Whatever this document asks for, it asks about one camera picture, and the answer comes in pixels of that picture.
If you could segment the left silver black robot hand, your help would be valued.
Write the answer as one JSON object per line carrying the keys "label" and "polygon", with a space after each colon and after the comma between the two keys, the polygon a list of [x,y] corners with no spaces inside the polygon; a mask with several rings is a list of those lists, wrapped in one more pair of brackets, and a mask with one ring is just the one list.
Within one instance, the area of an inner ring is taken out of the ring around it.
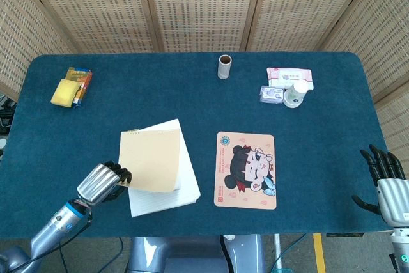
{"label": "left silver black robot hand", "polygon": [[120,164],[99,163],[77,187],[79,199],[89,206],[115,200],[132,181],[132,174]]}

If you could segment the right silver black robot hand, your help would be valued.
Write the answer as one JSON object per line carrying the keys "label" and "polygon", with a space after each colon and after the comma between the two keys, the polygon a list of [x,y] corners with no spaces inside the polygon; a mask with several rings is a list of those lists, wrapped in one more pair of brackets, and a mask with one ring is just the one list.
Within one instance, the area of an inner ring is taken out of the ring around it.
{"label": "right silver black robot hand", "polygon": [[357,195],[351,198],[360,208],[382,217],[392,228],[408,227],[408,179],[400,160],[391,152],[374,145],[360,153],[367,162],[378,196],[376,205],[366,203]]}

